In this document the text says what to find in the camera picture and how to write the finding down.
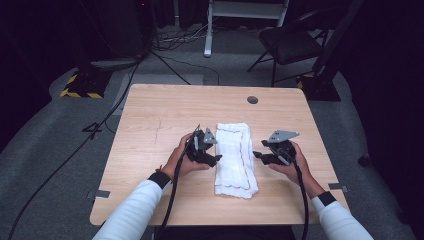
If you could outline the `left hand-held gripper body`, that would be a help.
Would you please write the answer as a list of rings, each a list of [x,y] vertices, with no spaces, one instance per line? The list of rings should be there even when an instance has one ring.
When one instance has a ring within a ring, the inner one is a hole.
[[[190,161],[200,163],[199,157],[208,153],[207,150],[217,143],[218,141],[209,128],[203,131],[198,127],[186,143],[186,154]]]

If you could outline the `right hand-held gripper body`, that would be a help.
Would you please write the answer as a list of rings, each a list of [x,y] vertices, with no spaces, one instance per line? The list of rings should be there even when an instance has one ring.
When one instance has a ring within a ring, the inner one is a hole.
[[[267,139],[271,145],[268,147],[271,150],[271,154],[265,159],[265,165],[274,163],[289,166],[296,156],[296,151],[290,139],[298,135],[298,132],[275,130]]]

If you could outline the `white towel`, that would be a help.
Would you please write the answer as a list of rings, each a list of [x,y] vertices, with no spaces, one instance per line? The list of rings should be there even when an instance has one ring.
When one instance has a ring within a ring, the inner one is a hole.
[[[250,128],[246,123],[218,123],[216,129],[215,193],[251,199],[258,192]]]

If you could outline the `person's left hand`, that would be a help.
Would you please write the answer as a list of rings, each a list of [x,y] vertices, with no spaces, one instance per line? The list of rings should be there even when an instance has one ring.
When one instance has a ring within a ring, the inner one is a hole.
[[[191,136],[192,134],[188,133],[181,138],[178,146],[173,150],[166,164],[160,168],[161,172],[165,173],[172,179],[174,179],[176,176],[175,170],[180,159],[182,159],[182,162],[180,165],[178,177],[184,177],[193,171],[208,170],[210,168],[210,166],[207,164],[190,161],[189,158],[184,154],[186,142],[190,139]]]

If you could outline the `person's right hand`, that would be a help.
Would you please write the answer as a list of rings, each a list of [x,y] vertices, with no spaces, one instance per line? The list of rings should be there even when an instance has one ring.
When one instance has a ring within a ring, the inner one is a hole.
[[[291,180],[295,184],[299,184],[299,178],[297,170],[299,170],[302,173],[302,180],[306,187],[310,187],[315,182],[315,179],[313,178],[309,166],[307,163],[307,160],[305,156],[303,155],[300,147],[297,143],[292,142],[292,145],[296,151],[295,160],[297,163],[297,167],[295,167],[294,164],[291,164],[289,166],[285,165],[278,165],[278,164],[269,164],[269,168],[277,171],[279,173],[282,173],[288,177],[289,180]]]

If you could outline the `grey tape piece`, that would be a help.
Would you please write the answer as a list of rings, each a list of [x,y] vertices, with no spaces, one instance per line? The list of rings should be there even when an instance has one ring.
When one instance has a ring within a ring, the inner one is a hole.
[[[110,196],[110,192],[109,191],[105,191],[105,190],[89,190],[86,197],[88,199],[97,199],[97,198],[103,198],[103,199],[107,199]]]
[[[341,183],[329,183],[328,186],[330,190],[341,190],[344,193],[347,193],[350,191],[346,185],[343,185]]]

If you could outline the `person's dark lap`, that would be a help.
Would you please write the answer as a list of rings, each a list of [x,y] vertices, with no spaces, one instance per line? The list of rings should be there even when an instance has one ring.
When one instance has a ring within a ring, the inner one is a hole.
[[[296,240],[291,227],[191,226],[168,227],[159,240]]]

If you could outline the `black folding chair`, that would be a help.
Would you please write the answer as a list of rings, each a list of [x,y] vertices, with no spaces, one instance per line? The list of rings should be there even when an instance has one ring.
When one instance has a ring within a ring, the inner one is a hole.
[[[289,65],[318,57],[324,49],[329,31],[329,9],[306,13],[291,23],[263,30],[259,40],[265,51],[248,68],[250,72],[257,64],[272,61],[271,86],[280,82],[276,78],[278,65]]]

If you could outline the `black tape floor mark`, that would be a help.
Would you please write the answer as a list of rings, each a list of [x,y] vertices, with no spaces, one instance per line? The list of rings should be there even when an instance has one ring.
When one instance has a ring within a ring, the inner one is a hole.
[[[84,133],[88,133],[88,139],[93,140],[97,133],[100,133],[102,129],[100,128],[100,124],[94,122],[82,129]]]

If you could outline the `white metal stand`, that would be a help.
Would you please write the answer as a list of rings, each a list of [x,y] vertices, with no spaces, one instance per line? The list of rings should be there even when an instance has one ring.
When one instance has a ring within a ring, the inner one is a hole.
[[[223,0],[209,0],[207,10],[207,33],[203,55],[212,55],[213,20],[215,17],[236,17],[277,20],[277,25],[284,22],[290,0],[282,3],[248,3]]]

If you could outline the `black yellow striped base plate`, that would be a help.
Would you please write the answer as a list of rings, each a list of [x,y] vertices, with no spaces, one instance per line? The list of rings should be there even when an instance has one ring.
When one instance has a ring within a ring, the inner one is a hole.
[[[84,73],[76,70],[69,78],[60,96],[103,98],[111,76],[111,71],[95,70],[92,73]]]
[[[297,87],[303,91],[308,101],[339,102],[339,96],[333,82],[321,80],[313,74],[303,74],[296,78]]]

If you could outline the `black slanted post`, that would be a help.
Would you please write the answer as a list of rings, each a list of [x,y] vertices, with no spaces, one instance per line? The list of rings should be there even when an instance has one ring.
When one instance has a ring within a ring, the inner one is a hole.
[[[317,68],[316,77],[322,81],[331,81],[343,61],[344,50],[348,49],[347,42],[358,12],[365,0],[352,0],[345,15],[337,24],[323,54],[314,66]]]

